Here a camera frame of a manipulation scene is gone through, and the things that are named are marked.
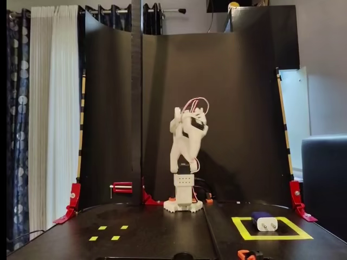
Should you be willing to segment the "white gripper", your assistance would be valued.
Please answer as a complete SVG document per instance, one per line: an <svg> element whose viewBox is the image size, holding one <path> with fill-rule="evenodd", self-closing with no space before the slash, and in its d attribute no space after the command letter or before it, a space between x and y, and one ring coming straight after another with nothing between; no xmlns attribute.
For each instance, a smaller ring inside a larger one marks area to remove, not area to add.
<svg viewBox="0 0 347 260"><path fill-rule="evenodd" d="M208 131L207 119L203 108L196 108L194 112L185 110L181 114L182 135L189 139L202 139Z"/></svg>

